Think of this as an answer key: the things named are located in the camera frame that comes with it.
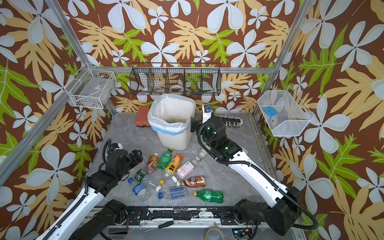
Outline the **red yellow label tea bottle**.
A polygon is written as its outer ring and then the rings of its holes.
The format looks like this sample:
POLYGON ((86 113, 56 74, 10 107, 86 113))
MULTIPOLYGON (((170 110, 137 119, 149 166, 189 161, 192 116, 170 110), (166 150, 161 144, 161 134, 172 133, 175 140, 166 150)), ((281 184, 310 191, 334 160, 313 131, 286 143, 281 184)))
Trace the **red yellow label tea bottle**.
POLYGON ((159 155, 158 153, 153 153, 153 155, 149 158, 145 170, 147 173, 152 174, 157 170, 157 165, 159 162, 159 155))

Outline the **clear bottle green white label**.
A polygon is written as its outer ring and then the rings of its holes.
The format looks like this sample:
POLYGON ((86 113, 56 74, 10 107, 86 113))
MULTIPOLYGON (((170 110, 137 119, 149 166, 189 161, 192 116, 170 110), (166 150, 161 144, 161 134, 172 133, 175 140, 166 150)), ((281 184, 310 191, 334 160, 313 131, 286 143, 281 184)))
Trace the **clear bottle green white label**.
POLYGON ((208 154, 207 151, 205 151, 204 149, 201 149, 199 153, 199 158, 203 159, 207 154, 208 154))

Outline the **dark green label water bottle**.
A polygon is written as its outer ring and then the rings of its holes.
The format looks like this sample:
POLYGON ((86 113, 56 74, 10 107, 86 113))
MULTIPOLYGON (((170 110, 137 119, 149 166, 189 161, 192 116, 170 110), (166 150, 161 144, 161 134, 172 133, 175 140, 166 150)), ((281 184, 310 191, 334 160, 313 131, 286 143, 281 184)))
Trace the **dark green label water bottle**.
POLYGON ((163 189, 162 185, 144 169, 139 169, 135 173, 134 178, 139 181, 139 183, 142 184, 145 188, 153 189, 157 193, 161 192, 163 189))

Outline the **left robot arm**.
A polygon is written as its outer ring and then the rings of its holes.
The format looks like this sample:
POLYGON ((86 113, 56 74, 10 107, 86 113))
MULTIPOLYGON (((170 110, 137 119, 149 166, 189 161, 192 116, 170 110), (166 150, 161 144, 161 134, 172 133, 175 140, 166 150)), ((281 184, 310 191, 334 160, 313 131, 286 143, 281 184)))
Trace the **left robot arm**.
POLYGON ((107 140, 102 151, 103 161, 98 171, 85 177, 85 185, 68 209, 38 238, 40 240, 91 240, 107 226, 123 223, 126 205, 109 201, 102 210, 84 225, 86 216, 115 188, 129 177, 130 170, 143 161, 140 150, 131 153, 121 144, 107 140))

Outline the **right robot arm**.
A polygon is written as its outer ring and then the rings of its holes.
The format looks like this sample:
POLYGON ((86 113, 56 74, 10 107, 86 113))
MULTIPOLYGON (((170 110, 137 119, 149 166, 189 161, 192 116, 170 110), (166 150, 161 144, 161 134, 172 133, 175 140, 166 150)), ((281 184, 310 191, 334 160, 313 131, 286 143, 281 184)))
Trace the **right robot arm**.
POLYGON ((224 119, 215 115, 212 105, 203 105, 202 120, 192 124, 199 145, 219 164, 239 173, 263 197, 261 203, 243 199, 233 206, 234 218, 243 223, 267 223, 284 236, 290 228, 316 230, 319 223, 301 204, 301 193, 287 188, 257 166, 243 149, 226 134, 224 119))

